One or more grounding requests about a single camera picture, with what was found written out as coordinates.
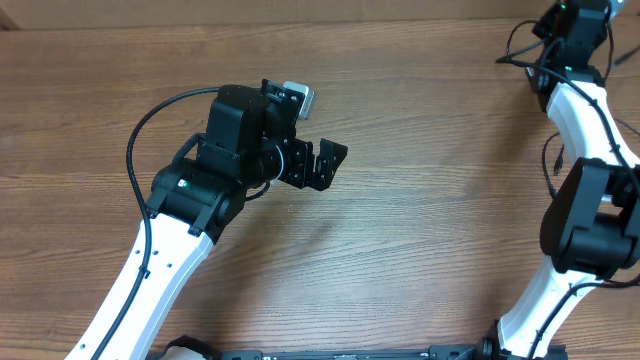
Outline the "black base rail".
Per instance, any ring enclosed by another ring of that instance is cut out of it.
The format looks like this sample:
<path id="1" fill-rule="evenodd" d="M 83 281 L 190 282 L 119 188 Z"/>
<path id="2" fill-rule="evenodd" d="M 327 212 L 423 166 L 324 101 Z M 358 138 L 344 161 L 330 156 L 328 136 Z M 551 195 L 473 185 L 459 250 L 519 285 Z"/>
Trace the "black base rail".
<path id="1" fill-rule="evenodd" d="M 482 346 L 432 345 L 426 349 L 343 350 L 261 352 L 259 350 L 220 351 L 196 338 L 183 335 L 162 351 L 150 352 L 146 360 L 475 360 L 519 359 L 507 352 L 493 353 L 493 344 Z"/>

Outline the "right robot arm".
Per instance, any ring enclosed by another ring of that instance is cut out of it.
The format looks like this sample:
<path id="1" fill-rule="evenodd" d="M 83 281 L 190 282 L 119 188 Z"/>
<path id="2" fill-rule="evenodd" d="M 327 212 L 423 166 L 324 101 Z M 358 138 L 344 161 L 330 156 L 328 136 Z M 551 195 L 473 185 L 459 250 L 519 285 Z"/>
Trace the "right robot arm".
<path id="1" fill-rule="evenodd" d="M 639 158 L 607 104 L 606 75 L 589 61 L 613 40 L 621 1 L 558 1 L 534 22 L 543 51 L 533 62 L 507 51 L 499 63 L 524 69 L 542 110 L 556 125 L 572 167 L 540 226 L 541 264 L 514 307 L 491 328 L 479 359 L 565 359 L 556 331 L 596 288 L 636 287 L 614 280 L 639 259 Z"/>

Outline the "cardboard board backdrop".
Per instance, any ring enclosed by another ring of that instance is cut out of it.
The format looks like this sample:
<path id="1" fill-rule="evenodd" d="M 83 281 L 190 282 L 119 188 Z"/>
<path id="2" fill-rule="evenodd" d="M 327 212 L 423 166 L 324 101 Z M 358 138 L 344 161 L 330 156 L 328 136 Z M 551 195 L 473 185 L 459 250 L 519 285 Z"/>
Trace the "cardboard board backdrop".
<path id="1" fill-rule="evenodd" d="M 1 28 L 533 19 L 552 3 L 552 0 L 1 0 Z"/>

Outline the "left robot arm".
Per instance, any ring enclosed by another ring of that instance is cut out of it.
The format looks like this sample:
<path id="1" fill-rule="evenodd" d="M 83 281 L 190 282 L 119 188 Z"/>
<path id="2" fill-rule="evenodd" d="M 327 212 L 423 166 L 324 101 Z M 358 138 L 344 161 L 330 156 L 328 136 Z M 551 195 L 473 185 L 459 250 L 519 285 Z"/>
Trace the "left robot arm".
<path id="1" fill-rule="evenodd" d="M 211 90 L 206 130 L 193 134 L 153 179 L 144 197 L 133 168 L 134 128 L 126 167 L 142 220 L 131 252 L 71 359 L 143 359 L 178 294 L 244 205 L 273 181 L 328 189 L 346 146 L 323 139 L 320 152 L 296 136 L 314 91 L 263 80 L 258 88 Z"/>

